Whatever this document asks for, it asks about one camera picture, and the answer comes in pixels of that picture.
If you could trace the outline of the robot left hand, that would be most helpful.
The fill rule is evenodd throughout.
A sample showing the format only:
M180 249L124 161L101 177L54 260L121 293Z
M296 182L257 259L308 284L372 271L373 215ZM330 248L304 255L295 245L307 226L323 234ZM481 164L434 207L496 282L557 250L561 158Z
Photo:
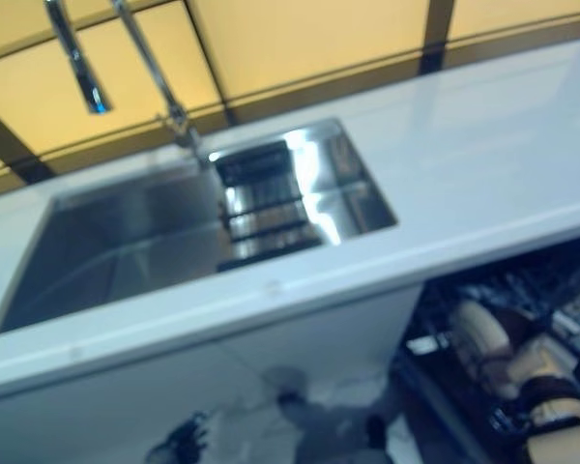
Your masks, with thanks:
M208 447L207 422L211 416L195 412L178 425L166 438L173 463L199 463Z

